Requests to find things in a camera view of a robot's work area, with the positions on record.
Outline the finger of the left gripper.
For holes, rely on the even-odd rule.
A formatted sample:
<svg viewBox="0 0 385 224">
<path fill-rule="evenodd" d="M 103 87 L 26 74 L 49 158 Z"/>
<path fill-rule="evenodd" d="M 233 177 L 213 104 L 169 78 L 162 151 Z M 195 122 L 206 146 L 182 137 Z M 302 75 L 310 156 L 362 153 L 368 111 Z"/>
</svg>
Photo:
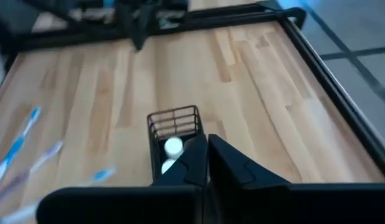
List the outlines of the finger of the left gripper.
<svg viewBox="0 0 385 224">
<path fill-rule="evenodd" d="M 123 10 L 124 15 L 124 30 L 128 34 L 129 38 L 133 42 L 133 45 L 136 50 L 138 50 L 138 33 L 136 31 L 136 26 L 133 23 L 133 18 L 129 9 Z"/>
<path fill-rule="evenodd" d="M 153 14 L 153 6 L 141 6 L 138 16 L 136 49 L 141 50 L 148 36 L 148 29 Z"/>
</svg>

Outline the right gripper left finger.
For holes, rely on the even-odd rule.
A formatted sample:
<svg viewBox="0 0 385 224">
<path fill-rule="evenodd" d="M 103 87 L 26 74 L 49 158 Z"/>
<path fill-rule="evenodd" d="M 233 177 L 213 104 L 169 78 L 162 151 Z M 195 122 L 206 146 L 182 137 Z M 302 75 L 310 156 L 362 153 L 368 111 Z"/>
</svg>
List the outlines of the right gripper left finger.
<svg viewBox="0 0 385 224">
<path fill-rule="evenodd" d="M 148 187 L 67 187 L 40 202 L 38 224 L 202 224 L 207 139 L 193 138 Z"/>
</svg>

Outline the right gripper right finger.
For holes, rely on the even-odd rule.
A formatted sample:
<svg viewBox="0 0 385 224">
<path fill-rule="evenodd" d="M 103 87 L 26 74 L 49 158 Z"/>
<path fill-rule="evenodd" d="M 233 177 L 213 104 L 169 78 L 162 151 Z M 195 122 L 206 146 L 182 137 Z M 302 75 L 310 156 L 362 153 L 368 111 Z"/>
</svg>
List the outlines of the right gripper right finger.
<svg viewBox="0 0 385 224">
<path fill-rule="evenodd" d="M 209 166 L 226 224 L 385 224 L 385 183 L 294 184 L 216 134 Z"/>
</svg>

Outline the blue mouthwash bottle white cap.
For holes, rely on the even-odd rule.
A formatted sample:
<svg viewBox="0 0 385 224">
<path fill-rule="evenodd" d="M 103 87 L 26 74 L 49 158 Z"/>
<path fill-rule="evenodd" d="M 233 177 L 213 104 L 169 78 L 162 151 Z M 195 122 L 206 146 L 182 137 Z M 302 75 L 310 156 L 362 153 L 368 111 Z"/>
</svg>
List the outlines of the blue mouthwash bottle white cap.
<svg viewBox="0 0 385 224">
<path fill-rule="evenodd" d="M 177 159 L 184 152 L 183 141 L 179 137 L 170 137 L 164 144 L 164 151 L 168 158 Z"/>
<path fill-rule="evenodd" d="M 175 159 L 167 159 L 162 163 L 161 174 L 163 175 L 176 162 Z"/>
</svg>

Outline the blue white toothbrush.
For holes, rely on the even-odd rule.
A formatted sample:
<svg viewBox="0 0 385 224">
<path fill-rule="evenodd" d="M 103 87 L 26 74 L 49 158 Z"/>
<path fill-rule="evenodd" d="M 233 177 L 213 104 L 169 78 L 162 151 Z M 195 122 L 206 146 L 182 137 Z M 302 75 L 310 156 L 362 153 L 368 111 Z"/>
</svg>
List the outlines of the blue white toothbrush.
<svg viewBox="0 0 385 224">
<path fill-rule="evenodd" d="M 27 120 L 26 127 L 20 133 L 20 135 L 18 135 L 18 137 L 14 140 L 13 144 L 10 147 L 10 150 L 8 151 L 8 153 L 4 156 L 4 158 L 0 162 L 0 181 L 4 177 L 4 174 L 8 170 L 8 168 L 9 168 L 11 162 L 14 160 L 16 154 L 21 150 L 21 148 L 24 144 L 24 141 L 26 140 L 27 135 L 29 134 L 33 125 L 39 119 L 41 111 L 42 111 L 41 106 L 36 106 L 31 111 L 29 119 Z"/>
<path fill-rule="evenodd" d="M 95 173 L 91 178 L 87 181 L 75 184 L 73 187 L 90 187 L 100 182 L 104 182 L 109 179 L 116 172 L 115 168 L 109 168 L 100 170 Z M 0 224 L 20 224 L 24 220 L 27 220 L 36 215 L 37 208 L 42 201 L 43 198 L 36 200 L 28 205 L 25 205 L 15 212 L 7 214 L 4 217 L 0 218 Z"/>
</svg>

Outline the purple white toothbrush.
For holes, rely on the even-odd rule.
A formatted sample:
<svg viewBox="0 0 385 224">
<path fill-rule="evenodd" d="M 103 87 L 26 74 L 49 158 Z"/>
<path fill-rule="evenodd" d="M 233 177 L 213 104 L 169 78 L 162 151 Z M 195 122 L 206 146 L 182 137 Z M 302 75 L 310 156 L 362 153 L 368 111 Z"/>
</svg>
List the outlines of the purple white toothbrush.
<svg viewBox="0 0 385 224">
<path fill-rule="evenodd" d="M 21 185 L 24 181 L 26 181 L 34 172 L 36 172 L 47 160 L 53 158 L 62 148 L 63 142 L 56 142 L 50 149 L 46 150 L 43 155 L 38 158 L 38 160 L 33 163 L 33 165 L 28 168 L 25 172 L 20 173 L 15 176 L 10 182 L 8 182 L 1 190 L 0 190 L 0 201 L 3 200 L 6 195 L 8 195 L 12 190 L 14 190 L 18 185 Z"/>
</svg>

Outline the black aluminium table frame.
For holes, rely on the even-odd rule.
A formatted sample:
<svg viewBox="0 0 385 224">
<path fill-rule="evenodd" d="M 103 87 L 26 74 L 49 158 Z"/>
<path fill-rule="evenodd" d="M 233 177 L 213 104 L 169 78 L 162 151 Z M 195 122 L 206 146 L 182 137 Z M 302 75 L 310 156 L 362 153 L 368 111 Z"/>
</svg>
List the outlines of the black aluminium table frame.
<svg viewBox="0 0 385 224">
<path fill-rule="evenodd" d="M 116 10 L 116 0 L 112 8 L 115 10 L 115 20 L 111 24 L 76 20 L 66 12 L 52 7 L 42 0 L 22 0 L 22 2 L 39 11 L 49 12 L 68 23 L 60 30 L 44 32 L 13 33 L 2 25 L 1 32 L 7 34 L 0 41 L 12 57 L 19 52 L 65 47 L 67 45 L 87 44 L 108 40 L 130 39 L 124 30 L 123 10 Z M 133 23 L 138 31 L 138 16 L 140 9 L 130 11 Z M 257 1 L 250 4 L 235 6 L 215 7 L 194 11 L 166 11 L 157 10 L 153 6 L 153 14 L 148 29 L 148 37 L 177 34 L 194 30 L 215 29 L 220 27 L 239 26 L 245 24 L 258 24 L 275 21 L 279 23 L 287 37 L 298 50 L 300 56 L 308 65 L 321 87 L 326 91 L 330 100 L 336 105 L 344 119 L 348 122 L 353 132 L 385 176 L 385 146 L 375 135 L 369 124 L 360 115 L 358 109 L 337 82 L 333 75 L 326 69 L 319 56 L 309 46 L 300 28 L 306 18 L 306 12 L 299 7 L 282 9 L 275 0 Z"/>
</svg>

